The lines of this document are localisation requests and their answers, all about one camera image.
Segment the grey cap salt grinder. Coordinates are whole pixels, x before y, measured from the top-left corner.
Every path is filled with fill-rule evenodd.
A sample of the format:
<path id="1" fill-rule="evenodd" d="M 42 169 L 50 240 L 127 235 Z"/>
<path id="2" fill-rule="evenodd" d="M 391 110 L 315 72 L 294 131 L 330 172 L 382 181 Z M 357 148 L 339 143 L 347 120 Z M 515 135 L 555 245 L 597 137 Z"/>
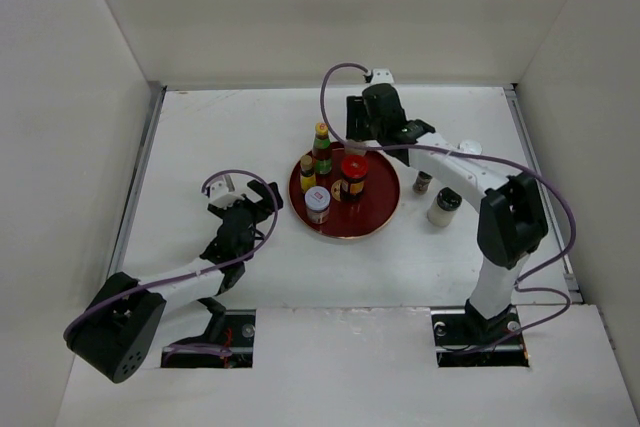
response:
<path id="1" fill-rule="evenodd" d="M 362 143 L 352 143 L 344 146 L 346 155 L 364 156 L 366 154 L 365 145 Z"/>

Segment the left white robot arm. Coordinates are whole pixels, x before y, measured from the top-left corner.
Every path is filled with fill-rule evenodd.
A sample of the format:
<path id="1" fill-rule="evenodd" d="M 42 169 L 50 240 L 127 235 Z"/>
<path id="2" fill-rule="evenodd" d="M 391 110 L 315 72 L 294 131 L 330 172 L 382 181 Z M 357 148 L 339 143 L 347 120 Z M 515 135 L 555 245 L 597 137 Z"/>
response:
<path id="1" fill-rule="evenodd" d="M 87 309 L 66 328 L 67 347 L 114 383 L 127 380 L 146 358 L 162 316 L 191 302 L 215 306 L 215 297 L 232 289 L 245 264 L 270 238 L 258 224 L 278 218 L 283 200 L 275 182 L 256 177 L 246 196 L 208 211 L 222 224 L 204 252 L 191 264 L 156 280 L 141 281 L 124 272 L 109 277 Z"/>

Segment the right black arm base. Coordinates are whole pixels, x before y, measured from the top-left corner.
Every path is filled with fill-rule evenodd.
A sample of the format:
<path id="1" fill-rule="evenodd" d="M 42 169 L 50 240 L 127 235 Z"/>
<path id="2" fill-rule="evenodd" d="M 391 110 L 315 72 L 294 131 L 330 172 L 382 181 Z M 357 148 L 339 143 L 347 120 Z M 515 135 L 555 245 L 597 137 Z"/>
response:
<path id="1" fill-rule="evenodd" d="M 473 319 L 464 308 L 434 309 L 430 318 L 441 368 L 529 366 L 515 307 L 489 323 Z"/>

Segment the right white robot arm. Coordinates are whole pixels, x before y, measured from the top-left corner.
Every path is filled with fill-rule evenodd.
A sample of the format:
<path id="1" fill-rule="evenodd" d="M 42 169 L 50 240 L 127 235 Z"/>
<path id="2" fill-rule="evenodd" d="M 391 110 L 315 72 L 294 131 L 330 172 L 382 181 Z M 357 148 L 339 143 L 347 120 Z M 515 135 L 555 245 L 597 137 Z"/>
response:
<path id="1" fill-rule="evenodd" d="M 489 341 L 511 308 L 511 297 L 530 254 L 548 234 L 535 177 L 524 170 L 505 175 L 464 152 L 430 124 L 409 120 L 397 90 L 388 83 L 367 87 L 346 100 L 346 138 L 375 141 L 376 149 L 452 189 L 478 213 L 477 245 L 483 254 L 479 278 L 465 303 L 464 331 Z"/>

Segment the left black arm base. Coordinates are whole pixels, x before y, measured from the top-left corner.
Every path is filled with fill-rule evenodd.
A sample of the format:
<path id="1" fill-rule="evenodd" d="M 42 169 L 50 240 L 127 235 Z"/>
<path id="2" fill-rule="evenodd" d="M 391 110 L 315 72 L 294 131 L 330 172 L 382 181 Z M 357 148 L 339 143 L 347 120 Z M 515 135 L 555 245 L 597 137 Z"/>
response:
<path id="1" fill-rule="evenodd" d="M 244 369 L 253 367 L 255 310 L 228 310 L 214 298 L 199 300 L 209 312 L 201 334 L 164 347 L 160 367 L 165 369 Z"/>

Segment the red lid sauce jar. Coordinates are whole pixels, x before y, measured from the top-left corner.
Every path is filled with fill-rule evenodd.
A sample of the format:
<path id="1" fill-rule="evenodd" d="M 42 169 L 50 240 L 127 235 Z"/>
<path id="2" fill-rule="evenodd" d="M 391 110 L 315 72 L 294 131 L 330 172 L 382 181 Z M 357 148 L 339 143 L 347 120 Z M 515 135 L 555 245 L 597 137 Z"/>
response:
<path id="1" fill-rule="evenodd" d="M 364 156 L 346 155 L 340 167 L 340 193 L 344 200 L 358 200 L 364 192 L 369 165 Z"/>

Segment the green label sauce bottle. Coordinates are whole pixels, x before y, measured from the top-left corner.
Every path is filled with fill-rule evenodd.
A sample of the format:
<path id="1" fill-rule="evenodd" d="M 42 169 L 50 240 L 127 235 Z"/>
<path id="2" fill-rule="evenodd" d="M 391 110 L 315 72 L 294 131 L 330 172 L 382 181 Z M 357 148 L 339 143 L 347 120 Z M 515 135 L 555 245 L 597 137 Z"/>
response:
<path id="1" fill-rule="evenodd" d="M 315 137 L 312 146 L 312 158 L 317 175 L 326 176 L 332 170 L 332 147 L 329 129 L 323 122 L 315 125 Z"/>

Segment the white blue cylinder shaker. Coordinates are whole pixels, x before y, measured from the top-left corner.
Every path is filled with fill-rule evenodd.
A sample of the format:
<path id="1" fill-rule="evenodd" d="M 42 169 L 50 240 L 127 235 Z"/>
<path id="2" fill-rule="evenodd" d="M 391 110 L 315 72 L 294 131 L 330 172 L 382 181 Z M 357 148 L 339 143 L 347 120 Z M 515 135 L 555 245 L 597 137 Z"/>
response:
<path id="1" fill-rule="evenodd" d="M 471 139 L 462 140 L 458 146 L 459 150 L 464 153 L 469 153 L 473 155 L 481 155 L 483 153 L 482 145 Z"/>

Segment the small yellow label bottle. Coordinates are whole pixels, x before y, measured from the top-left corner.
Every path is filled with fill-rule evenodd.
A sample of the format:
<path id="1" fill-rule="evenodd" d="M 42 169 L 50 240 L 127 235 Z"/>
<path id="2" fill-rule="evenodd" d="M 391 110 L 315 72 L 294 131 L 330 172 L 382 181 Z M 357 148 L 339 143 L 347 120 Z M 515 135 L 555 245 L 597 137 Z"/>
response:
<path id="1" fill-rule="evenodd" d="M 311 155 L 304 155 L 300 158 L 300 187 L 303 194 L 309 189 L 316 186 L 316 174 L 314 168 L 314 159 Z"/>

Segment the silver lid spice jar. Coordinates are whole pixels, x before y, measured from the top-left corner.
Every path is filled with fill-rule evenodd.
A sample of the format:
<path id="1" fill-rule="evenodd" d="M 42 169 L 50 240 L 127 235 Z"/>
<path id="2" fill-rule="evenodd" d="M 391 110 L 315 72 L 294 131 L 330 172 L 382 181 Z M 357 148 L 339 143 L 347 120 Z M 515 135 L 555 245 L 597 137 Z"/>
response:
<path id="1" fill-rule="evenodd" d="M 322 186 L 314 186 L 307 190 L 304 202 L 308 220 L 315 225 L 325 223 L 329 216 L 331 203 L 330 192 Z"/>

